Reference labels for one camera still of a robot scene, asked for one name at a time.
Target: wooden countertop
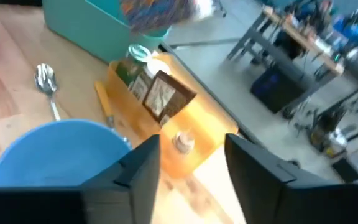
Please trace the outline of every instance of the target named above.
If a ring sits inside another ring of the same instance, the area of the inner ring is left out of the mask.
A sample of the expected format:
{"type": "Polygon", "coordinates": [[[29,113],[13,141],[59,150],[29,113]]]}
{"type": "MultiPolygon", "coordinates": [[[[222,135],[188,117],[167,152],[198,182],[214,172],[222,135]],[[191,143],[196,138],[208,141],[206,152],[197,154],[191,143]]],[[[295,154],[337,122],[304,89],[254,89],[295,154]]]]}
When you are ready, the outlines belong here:
{"type": "MultiPolygon", "coordinates": [[[[281,23],[283,19],[274,13],[273,8],[264,6],[263,13],[274,23],[281,23]]],[[[299,44],[301,44],[305,49],[310,50],[316,54],[322,52],[322,50],[313,42],[306,39],[303,35],[301,35],[290,23],[287,21],[282,23],[282,28],[285,32],[294,38],[299,44]]],[[[325,53],[322,53],[320,57],[323,59],[324,64],[334,72],[336,75],[342,75],[344,72],[344,67],[340,63],[335,63],[331,59],[331,57],[325,53]]]]}
{"type": "MultiPolygon", "coordinates": [[[[94,81],[105,80],[108,65],[49,31],[41,9],[0,6],[0,155],[26,131],[53,120],[47,97],[34,86],[39,63],[55,70],[62,119],[105,120],[94,81]]],[[[142,142],[121,114],[116,120],[117,130],[134,146],[142,142]]],[[[162,172],[153,223],[232,224],[227,210],[194,175],[172,180],[162,172]]]]}

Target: knife handle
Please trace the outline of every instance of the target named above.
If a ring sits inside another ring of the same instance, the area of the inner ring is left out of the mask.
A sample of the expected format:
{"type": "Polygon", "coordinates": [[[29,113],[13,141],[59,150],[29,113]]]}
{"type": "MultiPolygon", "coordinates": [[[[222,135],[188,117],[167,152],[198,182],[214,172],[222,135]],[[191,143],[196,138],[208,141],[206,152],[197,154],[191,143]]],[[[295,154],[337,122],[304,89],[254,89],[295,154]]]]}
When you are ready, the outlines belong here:
{"type": "Polygon", "coordinates": [[[104,115],[106,117],[113,116],[114,113],[112,112],[110,102],[109,102],[109,98],[107,96],[107,92],[106,92],[106,89],[105,89],[103,83],[99,82],[99,81],[96,81],[94,83],[94,87],[96,89],[96,92],[98,93],[100,103],[102,104],[104,115]]]}

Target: teal container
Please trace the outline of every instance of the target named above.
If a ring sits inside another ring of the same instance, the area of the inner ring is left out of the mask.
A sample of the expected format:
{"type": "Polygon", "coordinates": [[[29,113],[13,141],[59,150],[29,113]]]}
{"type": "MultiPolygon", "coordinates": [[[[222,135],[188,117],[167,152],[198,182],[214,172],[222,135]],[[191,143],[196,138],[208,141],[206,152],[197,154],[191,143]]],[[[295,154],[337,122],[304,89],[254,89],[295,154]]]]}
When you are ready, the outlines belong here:
{"type": "Polygon", "coordinates": [[[131,32],[119,0],[43,0],[48,27],[109,63],[126,56],[128,46],[140,44],[151,52],[166,38],[168,29],[147,35],[131,32]]]}

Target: concrete floor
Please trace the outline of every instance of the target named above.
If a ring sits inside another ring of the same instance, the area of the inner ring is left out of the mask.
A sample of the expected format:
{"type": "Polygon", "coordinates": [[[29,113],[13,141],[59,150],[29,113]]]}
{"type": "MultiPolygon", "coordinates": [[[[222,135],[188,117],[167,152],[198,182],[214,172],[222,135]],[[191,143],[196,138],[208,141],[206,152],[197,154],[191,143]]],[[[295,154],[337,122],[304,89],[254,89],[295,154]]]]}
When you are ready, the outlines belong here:
{"type": "MultiPolygon", "coordinates": [[[[297,136],[295,129],[287,121],[277,114],[272,114],[250,94],[252,82],[264,69],[249,65],[249,55],[231,62],[226,60],[226,55],[235,45],[235,42],[230,42],[231,39],[240,38],[244,34],[259,15],[260,5],[253,0],[222,2],[227,10],[226,18],[217,15],[199,23],[176,26],[168,36],[167,44],[229,40],[225,44],[176,49],[175,53],[268,150],[283,159],[298,159],[304,169],[321,177],[338,180],[329,166],[329,161],[315,153],[304,134],[297,136]]],[[[307,72],[316,68],[316,65],[308,60],[301,58],[297,61],[307,72]]],[[[313,95],[312,103],[323,108],[328,107],[355,87],[356,84],[350,82],[347,77],[337,78],[313,95]]],[[[343,123],[350,122],[358,124],[358,115],[346,117],[343,123]]],[[[358,141],[349,146],[350,151],[356,148],[358,141]]]]}

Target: jar lid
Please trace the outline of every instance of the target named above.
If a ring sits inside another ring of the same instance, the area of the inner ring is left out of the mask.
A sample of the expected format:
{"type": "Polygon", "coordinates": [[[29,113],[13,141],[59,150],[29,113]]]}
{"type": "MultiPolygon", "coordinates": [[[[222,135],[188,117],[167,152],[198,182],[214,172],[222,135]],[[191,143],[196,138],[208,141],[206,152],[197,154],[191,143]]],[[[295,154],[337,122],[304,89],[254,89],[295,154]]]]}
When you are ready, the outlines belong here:
{"type": "Polygon", "coordinates": [[[146,48],[139,44],[131,44],[128,47],[129,54],[136,60],[141,62],[147,62],[152,56],[152,53],[146,48]]]}

